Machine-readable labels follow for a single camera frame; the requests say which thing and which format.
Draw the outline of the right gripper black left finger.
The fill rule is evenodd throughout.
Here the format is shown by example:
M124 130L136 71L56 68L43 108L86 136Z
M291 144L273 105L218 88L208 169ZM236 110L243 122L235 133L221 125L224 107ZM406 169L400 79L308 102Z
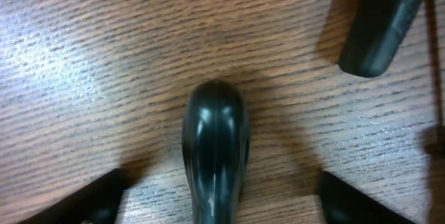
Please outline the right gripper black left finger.
M114 224L128 188L123 169L116 168L19 224Z

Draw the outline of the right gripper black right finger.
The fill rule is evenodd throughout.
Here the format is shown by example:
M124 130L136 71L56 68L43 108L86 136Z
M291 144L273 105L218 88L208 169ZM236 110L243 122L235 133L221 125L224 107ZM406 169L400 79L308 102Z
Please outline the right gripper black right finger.
M327 224L414 224L328 171L319 189Z

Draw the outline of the black red screwdriver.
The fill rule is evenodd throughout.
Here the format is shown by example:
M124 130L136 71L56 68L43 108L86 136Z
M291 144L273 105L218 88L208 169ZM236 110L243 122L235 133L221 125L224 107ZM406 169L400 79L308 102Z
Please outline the black red screwdriver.
M241 91L222 80L197 86L186 107L182 155L194 223L235 223L250 149Z

